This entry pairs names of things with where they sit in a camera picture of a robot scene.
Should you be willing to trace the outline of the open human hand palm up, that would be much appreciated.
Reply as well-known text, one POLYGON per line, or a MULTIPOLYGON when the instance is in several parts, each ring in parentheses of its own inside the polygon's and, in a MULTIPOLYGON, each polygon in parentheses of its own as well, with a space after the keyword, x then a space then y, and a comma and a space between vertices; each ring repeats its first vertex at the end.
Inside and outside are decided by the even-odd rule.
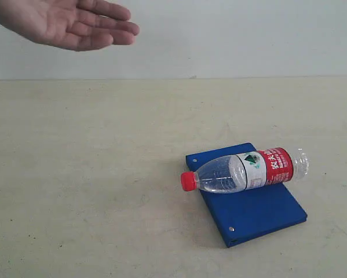
POLYGON ((133 44, 140 28, 130 19, 128 9, 101 0, 0 0, 0 25, 34 43, 77 52, 133 44))

